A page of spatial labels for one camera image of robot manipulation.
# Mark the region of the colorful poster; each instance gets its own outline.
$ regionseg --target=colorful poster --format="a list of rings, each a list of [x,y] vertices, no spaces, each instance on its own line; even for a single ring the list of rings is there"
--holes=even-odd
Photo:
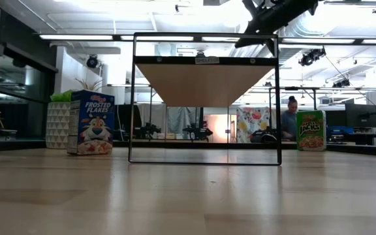
[[[238,143],[250,143],[255,131],[265,130],[269,126],[269,117],[269,107],[238,107]]]

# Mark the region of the white planter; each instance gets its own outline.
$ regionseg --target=white planter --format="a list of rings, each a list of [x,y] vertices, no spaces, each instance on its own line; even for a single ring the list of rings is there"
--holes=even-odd
[[[47,108],[46,147],[66,149],[68,145],[70,102],[51,102]]]

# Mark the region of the cereal box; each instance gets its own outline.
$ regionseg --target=cereal box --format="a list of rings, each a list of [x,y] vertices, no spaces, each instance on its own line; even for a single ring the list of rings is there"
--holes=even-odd
[[[297,148],[304,151],[326,150],[326,113],[324,111],[297,113]]]
[[[72,93],[67,152],[77,155],[112,152],[114,96],[81,90]]]

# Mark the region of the person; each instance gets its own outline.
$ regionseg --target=person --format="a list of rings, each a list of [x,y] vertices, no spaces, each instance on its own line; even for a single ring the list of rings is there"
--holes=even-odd
[[[290,96],[288,102],[288,110],[281,115],[281,128],[283,138],[295,140],[296,137],[296,112],[298,103],[295,97]]]

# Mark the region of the green plant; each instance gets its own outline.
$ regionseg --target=green plant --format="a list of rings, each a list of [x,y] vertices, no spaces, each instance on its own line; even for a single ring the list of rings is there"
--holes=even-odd
[[[68,90],[63,93],[55,93],[50,96],[52,102],[70,102],[73,90]]]

